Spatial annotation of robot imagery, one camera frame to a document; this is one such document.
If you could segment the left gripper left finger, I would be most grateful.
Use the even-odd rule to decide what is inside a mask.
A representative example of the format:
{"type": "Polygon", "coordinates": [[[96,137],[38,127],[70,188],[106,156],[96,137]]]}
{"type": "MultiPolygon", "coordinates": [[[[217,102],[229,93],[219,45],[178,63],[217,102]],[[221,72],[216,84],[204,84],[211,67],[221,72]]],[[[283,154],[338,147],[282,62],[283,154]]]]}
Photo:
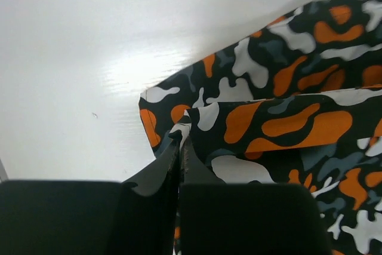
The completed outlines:
{"type": "Polygon", "coordinates": [[[1,184],[2,254],[171,254],[179,143],[124,182],[1,184]]]}

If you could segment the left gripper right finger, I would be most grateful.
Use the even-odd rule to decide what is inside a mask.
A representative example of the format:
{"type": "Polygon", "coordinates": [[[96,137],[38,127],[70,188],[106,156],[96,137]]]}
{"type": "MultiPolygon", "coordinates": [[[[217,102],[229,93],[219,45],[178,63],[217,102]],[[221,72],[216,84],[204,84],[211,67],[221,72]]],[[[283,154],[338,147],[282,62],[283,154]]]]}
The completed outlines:
{"type": "Polygon", "coordinates": [[[181,162],[182,254],[331,254],[316,201],[296,184],[228,184],[186,139],[181,162]]]}

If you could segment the orange camouflage shorts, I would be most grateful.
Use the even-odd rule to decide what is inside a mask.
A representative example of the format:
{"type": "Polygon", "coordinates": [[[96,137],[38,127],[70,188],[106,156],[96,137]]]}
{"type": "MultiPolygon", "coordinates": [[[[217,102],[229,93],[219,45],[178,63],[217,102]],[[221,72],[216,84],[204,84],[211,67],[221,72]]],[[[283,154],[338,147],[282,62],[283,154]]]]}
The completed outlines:
{"type": "Polygon", "coordinates": [[[381,0],[317,0],[144,91],[159,156],[192,141],[225,182],[296,183],[334,254],[381,253],[381,0]]]}

